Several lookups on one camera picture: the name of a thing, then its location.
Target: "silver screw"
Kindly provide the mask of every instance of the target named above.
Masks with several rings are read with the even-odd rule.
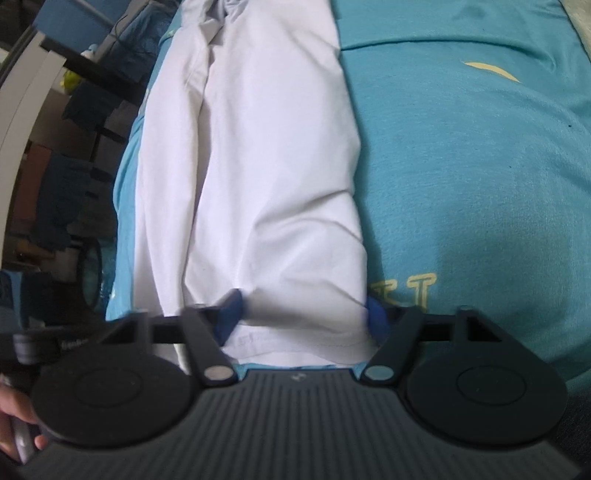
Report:
[[[203,373],[209,380],[223,381],[230,378],[234,374],[234,370],[225,365],[214,365],[213,367],[207,367]]]
[[[365,371],[365,375],[375,381],[390,380],[394,376],[394,370],[385,365],[373,365]]]

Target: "gray ribbed surface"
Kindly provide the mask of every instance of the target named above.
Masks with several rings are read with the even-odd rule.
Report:
[[[202,395],[182,424],[144,445],[78,452],[52,445],[21,469],[31,480],[570,480],[548,443],[512,452],[448,445],[397,396],[342,370],[251,371]]]

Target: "hand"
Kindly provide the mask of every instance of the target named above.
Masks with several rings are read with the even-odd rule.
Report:
[[[10,417],[17,417],[27,423],[37,423],[29,397],[0,383],[0,450],[19,461],[12,437]],[[40,450],[44,449],[47,439],[43,435],[38,435],[35,437],[35,446]]]

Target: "folded clothes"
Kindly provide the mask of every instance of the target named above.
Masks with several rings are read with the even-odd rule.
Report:
[[[346,178],[338,183],[338,169],[330,163],[353,145],[351,127],[337,128],[339,121],[349,125],[347,92],[335,89],[338,95],[327,96],[321,90],[342,73],[318,68],[317,82],[305,77],[305,68],[291,70],[302,52],[318,64],[334,58],[339,43],[327,40],[330,15],[314,11],[306,17],[306,8],[279,25],[272,22],[273,8],[260,11],[254,0],[222,26],[220,15],[208,17],[199,5],[183,5],[183,26],[174,30],[148,95],[146,122],[152,126],[142,135],[137,183],[144,193],[135,196],[145,210],[135,212],[134,275],[142,279],[134,285],[135,307],[146,301],[146,307],[174,312],[185,302],[214,303],[232,287],[250,289],[260,321],[248,325],[236,356],[259,362],[254,357],[282,345],[275,336],[282,338],[284,329],[304,326],[303,317],[328,316],[322,304],[340,308],[339,294],[349,298],[344,310],[351,300],[362,304],[359,285],[335,281],[322,266],[330,258],[345,269],[333,273],[364,279],[353,266],[363,253],[344,254],[290,230],[302,225],[298,215],[307,208],[340,198],[331,197],[330,189],[351,191]],[[569,279],[591,276],[584,228],[589,169],[583,161],[591,66],[560,3],[448,0],[433,8],[429,2],[338,0],[333,11],[362,139],[355,200],[370,287],[386,301],[417,303],[435,313],[472,304],[565,378],[583,379],[591,365],[591,330],[582,319],[590,306],[585,283]],[[257,35],[250,30],[253,22],[260,22]],[[518,28],[522,24],[528,28]],[[272,44],[281,43],[285,32],[292,43],[277,53]],[[560,32],[560,41],[549,32]],[[250,67],[251,59],[260,66]],[[295,108],[286,98],[298,98],[300,87],[306,97],[322,101],[310,105],[303,98]],[[174,109],[175,102],[183,107]],[[323,102],[332,105],[324,108]],[[311,135],[316,120],[321,122]],[[332,178],[318,176],[328,186],[324,196],[315,190],[319,196],[306,199],[306,188],[315,187],[314,179],[297,176],[306,168],[301,158],[314,158],[328,142],[331,149],[313,165],[318,171],[331,166]],[[142,152],[153,160],[143,160]],[[283,161],[289,168],[281,167]],[[150,162],[154,172],[142,174],[142,163]],[[350,175],[354,164],[348,165]],[[318,171],[309,172],[314,177]],[[271,190],[272,181],[281,188]],[[282,205],[291,191],[287,181],[302,194],[300,203]],[[152,190],[158,195],[147,198]],[[187,225],[193,225],[191,232]],[[309,231],[320,232],[316,226]],[[353,241],[356,227],[344,230],[353,232]],[[142,241],[149,246],[140,248]],[[324,263],[313,262],[314,274],[308,273],[311,264],[301,262],[307,241],[324,248]],[[148,249],[154,253],[146,260]],[[295,267],[309,276],[291,278]],[[267,268],[284,269],[283,278]],[[312,277],[338,286],[334,296],[287,307]],[[260,312],[258,299],[281,307]],[[342,316],[332,311],[332,318]],[[257,342],[273,346],[250,350]],[[327,355],[324,340],[319,343]]]
[[[182,8],[145,108],[135,307],[174,314],[239,288],[236,360],[366,360],[359,141],[329,4],[249,0],[223,27]]]
[[[102,51],[98,63],[125,80],[145,82],[154,67],[158,41],[170,25],[177,4],[174,0],[148,2],[137,16],[108,37],[110,48]],[[83,81],[72,93],[63,112],[81,128],[94,131],[121,104],[121,98],[91,82]]]

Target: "black circular disc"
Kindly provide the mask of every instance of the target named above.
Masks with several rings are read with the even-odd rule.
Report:
[[[83,447],[132,445],[176,424],[190,378],[133,345],[87,346],[43,372],[32,393],[42,430]]]
[[[407,382],[413,410],[434,429],[482,446],[532,442],[566,408],[556,372],[523,347],[467,343],[417,367]]]

